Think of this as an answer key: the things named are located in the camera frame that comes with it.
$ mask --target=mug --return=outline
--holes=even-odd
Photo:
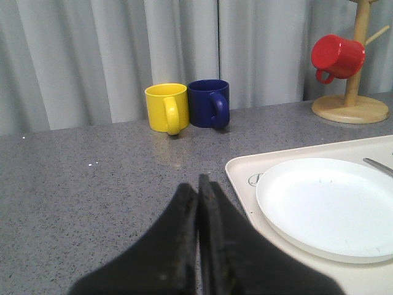
[[[145,90],[147,115],[151,129],[176,135],[190,123],[187,86],[157,84]]]
[[[225,128],[229,124],[229,84],[224,80],[189,83],[190,123],[203,128]]]
[[[326,35],[318,40],[311,52],[311,62],[317,68],[316,78],[320,83],[329,84],[334,78],[347,79],[355,75],[365,60],[364,46],[355,40],[337,35]],[[323,79],[322,74],[329,73]]]

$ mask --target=wooden mug tree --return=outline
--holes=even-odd
[[[389,26],[366,40],[371,4],[378,0],[352,1],[357,2],[354,40],[366,46],[389,29]],[[344,95],[318,98],[313,103],[313,112],[322,118],[341,123],[367,124],[387,119],[389,108],[382,101],[358,95],[361,74],[362,69],[347,79]]]

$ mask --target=tray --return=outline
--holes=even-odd
[[[225,166],[251,224],[271,243],[302,263],[335,279],[347,295],[393,294],[393,259],[374,264],[349,264],[324,259],[283,239],[264,218],[255,196],[259,177],[278,163],[306,157],[346,160],[371,167],[363,162],[364,157],[369,157],[393,167],[393,135],[248,155],[234,158]]]

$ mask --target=white plate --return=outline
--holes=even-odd
[[[295,246],[340,262],[393,258],[393,178],[356,163],[305,158],[268,169],[257,201]]]

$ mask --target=speckled countertop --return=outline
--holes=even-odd
[[[372,95],[393,108],[393,92]],[[241,155],[393,134],[393,118],[351,125],[311,101],[231,112],[226,130],[176,137],[147,120],[0,137],[0,294],[66,294],[132,245],[181,182],[207,173],[241,205],[225,164]]]

